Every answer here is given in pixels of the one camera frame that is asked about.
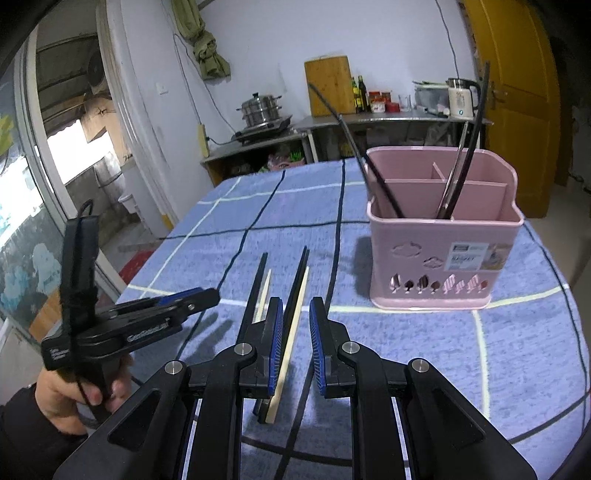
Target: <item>door handle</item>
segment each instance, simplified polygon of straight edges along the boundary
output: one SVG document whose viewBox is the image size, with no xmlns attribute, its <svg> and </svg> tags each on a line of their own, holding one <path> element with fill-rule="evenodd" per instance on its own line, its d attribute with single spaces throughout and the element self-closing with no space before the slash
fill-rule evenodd
<svg viewBox="0 0 591 480">
<path fill-rule="evenodd" d="M 499 90 L 499 89 L 495 89 L 495 82 L 491 82 L 491 109 L 495 109 L 496 108 L 496 103 L 506 103 L 507 102 L 507 96 L 509 95 L 509 93 L 507 93 L 504 90 Z"/>
</svg>

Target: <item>yellow door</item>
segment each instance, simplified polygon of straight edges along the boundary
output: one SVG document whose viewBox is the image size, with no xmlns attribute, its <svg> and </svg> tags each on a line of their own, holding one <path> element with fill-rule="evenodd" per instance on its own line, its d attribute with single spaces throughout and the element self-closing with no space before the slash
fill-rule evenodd
<svg viewBox="0 0 591 480">
<path fill-rule="evenodd" d="M 544 27 L 527 0 L 463 0 L 480 68 L 491 63 L 486 147 L 517 171 L 517 205 L 545 216 L 560 140 L 560 92 Z"/>
</svg>

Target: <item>glass cup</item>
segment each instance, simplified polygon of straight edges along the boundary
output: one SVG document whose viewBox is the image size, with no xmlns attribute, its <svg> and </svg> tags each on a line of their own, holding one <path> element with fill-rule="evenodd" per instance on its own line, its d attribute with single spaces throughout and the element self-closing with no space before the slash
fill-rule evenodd
<svg viewBox="0 0 591 480">
<path fill-rule="evenodd" d="M 398 95 L 398 103 L 400 104 L 401 112 L 409 112 L 413 108 L 410 102 L 410 95 Z"/>
</svg>

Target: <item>electric kettle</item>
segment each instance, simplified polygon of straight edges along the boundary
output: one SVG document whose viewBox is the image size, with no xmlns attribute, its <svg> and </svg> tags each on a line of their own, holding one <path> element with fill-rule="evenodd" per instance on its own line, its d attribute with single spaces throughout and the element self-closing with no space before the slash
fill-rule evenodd
<svg viewBox="0 0 591 480">
<path fill-rule="evenodd" d="M 449 116 L 460 118 L 462 120 L 472 120 L 474 118 L 475 106 L 472 102 L 472 91 L 470 87 L 475 87 L 480 98 L 480 85 L 473 80 L 467 79 L 448 79 L 447 92 L 449 94 Z"/>
</svg>

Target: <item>white door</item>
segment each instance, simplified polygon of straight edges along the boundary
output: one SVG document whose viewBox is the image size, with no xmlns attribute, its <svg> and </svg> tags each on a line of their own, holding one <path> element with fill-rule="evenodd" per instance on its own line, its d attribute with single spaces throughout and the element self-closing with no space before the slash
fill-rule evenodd
<svg viewBox="0 0 591 480">
<path fill-rule="evenodd" d="M 63 233 L 66 220 L 75 217 L 77 211 L 57 171 L 43 127 L 37 94 L 36 46 L 37 29 L 29 36 L 15 58 L 17 123 L 33 179 L 48 212 Z M 102 251 L 96 260 L 96 283 L 113 301 L 125 289 L 125 283 Z"/>
</svg>

